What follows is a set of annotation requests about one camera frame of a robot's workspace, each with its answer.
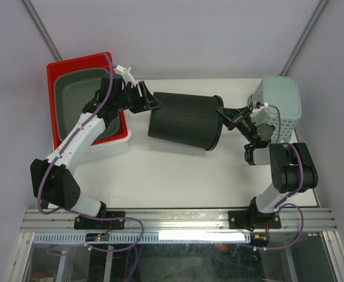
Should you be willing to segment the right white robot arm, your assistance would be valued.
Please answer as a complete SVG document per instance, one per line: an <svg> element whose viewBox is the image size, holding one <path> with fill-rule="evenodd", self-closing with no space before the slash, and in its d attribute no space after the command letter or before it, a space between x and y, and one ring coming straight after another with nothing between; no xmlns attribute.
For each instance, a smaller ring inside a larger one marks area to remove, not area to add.
<svg viewBox="0 0 344 282"><path fill-rule="evenodd" d="M244 146L244 159L251 165L268 165L271 169L271 184L254 197L242 213L230 219L238 228L253 231L257 228L279 228L278 213L288 200L318 184L318 172L305 143L273 141L274 131L282 129L281 112L276 110L278 123L256 125L251 120L254 106L231 109L218 106L217 113L222 117L228 130L237 129L248 144Z"/></svg>

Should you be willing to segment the large black plastic bucket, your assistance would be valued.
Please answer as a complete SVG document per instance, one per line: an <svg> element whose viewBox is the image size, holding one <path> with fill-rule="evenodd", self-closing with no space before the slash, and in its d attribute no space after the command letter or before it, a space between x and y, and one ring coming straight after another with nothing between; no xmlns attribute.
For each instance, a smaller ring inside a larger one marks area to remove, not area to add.
<svg viewBox="0 0 344 282"><path fill-rule="evenodd" d="M216 108L223 106L222 97L154 92L161 107L151 111L148 136L198 147L215 149L223 121Z"/></svg>

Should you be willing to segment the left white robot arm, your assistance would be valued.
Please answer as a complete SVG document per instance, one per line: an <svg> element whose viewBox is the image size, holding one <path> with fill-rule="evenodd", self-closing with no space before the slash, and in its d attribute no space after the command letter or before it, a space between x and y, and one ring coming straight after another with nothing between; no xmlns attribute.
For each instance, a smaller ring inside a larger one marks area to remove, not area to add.
<svg viewBox="0 0 344 282"><path fill-rule="evenodd" d="M126 82L122 75L110 73L101 79L98 89L85 104L77 124L63 142L45 159L30 166L33 193L40 213L45 201L57 209L86 216L94 228L107 222L106 204L85 195L73 177L78 160L123 110L141 113L158 109L161 103L141 81Z"/></svg>

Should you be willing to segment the teal perforated plastic basket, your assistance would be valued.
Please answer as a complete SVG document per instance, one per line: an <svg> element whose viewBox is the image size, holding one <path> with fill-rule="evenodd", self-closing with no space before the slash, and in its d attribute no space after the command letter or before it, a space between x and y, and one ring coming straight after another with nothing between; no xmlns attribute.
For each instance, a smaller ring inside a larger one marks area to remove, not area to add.
<svg viewBox="0 0 344 282"><path fill-rule="evenodd" d="M267 104L251 120L255 125L266 123L275 127L272 143L289 142L302 116L298 84L286 76L265 76L256 91L248 97L247 104Z"/></svg>

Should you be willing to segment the red plastic tray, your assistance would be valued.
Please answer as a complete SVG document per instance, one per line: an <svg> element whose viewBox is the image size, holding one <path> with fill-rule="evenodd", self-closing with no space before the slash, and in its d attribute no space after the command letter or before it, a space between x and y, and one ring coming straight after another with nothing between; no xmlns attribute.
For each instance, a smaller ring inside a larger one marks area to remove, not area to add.
<svg viewBox="0 0 344 282"><path fill-rule="evenodd" d="M97 53L88 56L82 56L64 61L50 63L46 67L48 91L49 91L49 107L52 127L53 148L56 149L63 141L58 138L58 131L56 126L55 116L55 98L54 98L54 84L58 77L82 69L90 68L104 68L109 71L109 65L104 56L107 55L112 60L110 52Z"/></svg>

